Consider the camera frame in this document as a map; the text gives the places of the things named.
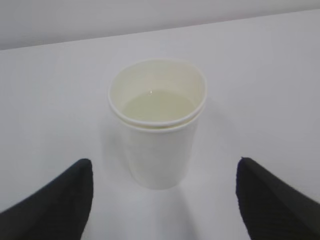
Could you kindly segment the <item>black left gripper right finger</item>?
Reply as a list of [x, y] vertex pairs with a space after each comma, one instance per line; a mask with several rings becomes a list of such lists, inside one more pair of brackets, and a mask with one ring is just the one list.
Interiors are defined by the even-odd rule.
[[235, 193], [250, 239], [320, 238], [320, 204], [251, 158], [238, 162]]

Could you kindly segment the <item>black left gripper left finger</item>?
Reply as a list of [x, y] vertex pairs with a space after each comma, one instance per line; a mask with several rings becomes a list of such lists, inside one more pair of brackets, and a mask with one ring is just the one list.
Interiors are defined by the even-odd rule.
[[79, 240], [94, 196], [93, 166], [80, 159], [0, 214], [2, 240]]

